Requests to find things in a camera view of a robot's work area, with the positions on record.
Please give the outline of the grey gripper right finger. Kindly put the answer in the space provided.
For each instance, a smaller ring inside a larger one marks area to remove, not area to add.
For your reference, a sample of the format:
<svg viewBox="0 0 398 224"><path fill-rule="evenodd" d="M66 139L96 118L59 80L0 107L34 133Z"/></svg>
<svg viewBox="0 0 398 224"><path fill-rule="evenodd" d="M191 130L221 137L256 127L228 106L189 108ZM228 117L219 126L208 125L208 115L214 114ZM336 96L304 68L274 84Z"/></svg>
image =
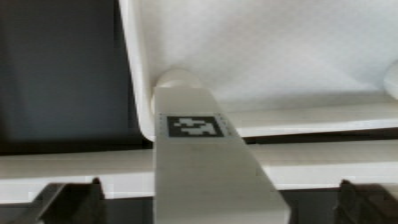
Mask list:
<svg viewBox="0 0 398 224"><path fill-rule="evenodd" d="M398 224L398 199L381 184L342 181L335 224Z"/></svg>

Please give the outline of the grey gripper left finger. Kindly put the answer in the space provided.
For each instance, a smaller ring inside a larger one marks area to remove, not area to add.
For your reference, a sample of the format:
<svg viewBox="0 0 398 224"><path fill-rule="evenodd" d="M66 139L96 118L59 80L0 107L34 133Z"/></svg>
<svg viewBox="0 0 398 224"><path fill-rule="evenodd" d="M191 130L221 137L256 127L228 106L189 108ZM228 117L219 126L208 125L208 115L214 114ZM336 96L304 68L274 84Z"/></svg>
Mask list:
<svg viewBox="0 0 398 224"><path fill-rule="evenodd" d="M11 224L107 224L102 181L50 183Z"/></svg>

